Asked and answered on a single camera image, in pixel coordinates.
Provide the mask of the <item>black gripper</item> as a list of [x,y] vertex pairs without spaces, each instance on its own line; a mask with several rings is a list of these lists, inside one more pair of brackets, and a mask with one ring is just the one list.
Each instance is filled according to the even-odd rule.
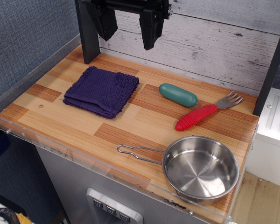
[[164,19],[172,15],[168,0],[83,0],[101,38],[108,41],[117,31],[115,10],[140,13],[140,28],[145,50],[154,47],[161,36]]

